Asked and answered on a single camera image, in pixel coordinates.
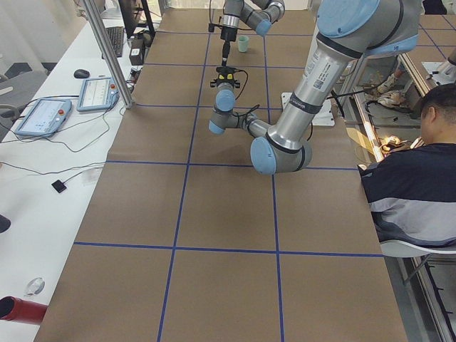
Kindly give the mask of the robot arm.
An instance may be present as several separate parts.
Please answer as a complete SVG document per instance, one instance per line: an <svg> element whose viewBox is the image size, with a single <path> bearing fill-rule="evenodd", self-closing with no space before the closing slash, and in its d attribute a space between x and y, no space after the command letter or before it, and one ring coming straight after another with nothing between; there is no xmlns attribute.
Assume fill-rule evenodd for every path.
<svg viewBox="0 0 456 342"><path fill-rule="evenodd" d="M237 39L239 22L243 22L257 35L265 36L272 24L280 20L285 13L283 1L253 1L259 9L254 9L243 0L228 0L224 2L220 38L222 47L222 66L227 65L231 42Z"/></svg>
<svg viewBox="0 0 456 342"><path fill-rule="evenodd" d="M222 134L227 128L247 131L254 140L250 157L257 172L273 175L296 172L311 161L311 147L303 136L328 94L350 61L362 57L394 56L414 49L418 42L420 1L322 1L316 13L316 50L276 124L253 113L233 111L238 86L227 66L229 44L239 22L260 36L285 12L282 1L256 1L257 9L243 1L226 1L221 25L224 40L217 89L209 130Z"/></svg>

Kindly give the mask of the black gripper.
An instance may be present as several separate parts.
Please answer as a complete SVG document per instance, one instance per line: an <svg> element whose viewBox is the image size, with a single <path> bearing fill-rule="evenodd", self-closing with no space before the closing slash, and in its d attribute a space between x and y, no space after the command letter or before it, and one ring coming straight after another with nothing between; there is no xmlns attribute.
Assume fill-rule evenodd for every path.
<svg viewBox="0 0 456 342"><path fill-rule="evenodd" d="M233 88L240 88L240 82L235 79L235 73L240 72L239 69L230 66L216 67L217 77L210 82L210 87L215 88L222 84L229 84Z"/></svg>
<svg viewBox="0 0 456 342"><path fill-rule="evenodd" d="M236 41L237 28L231 26L222 26L220 38L224 40L222 47L222 66L227 65L227 41Z"/></svg>

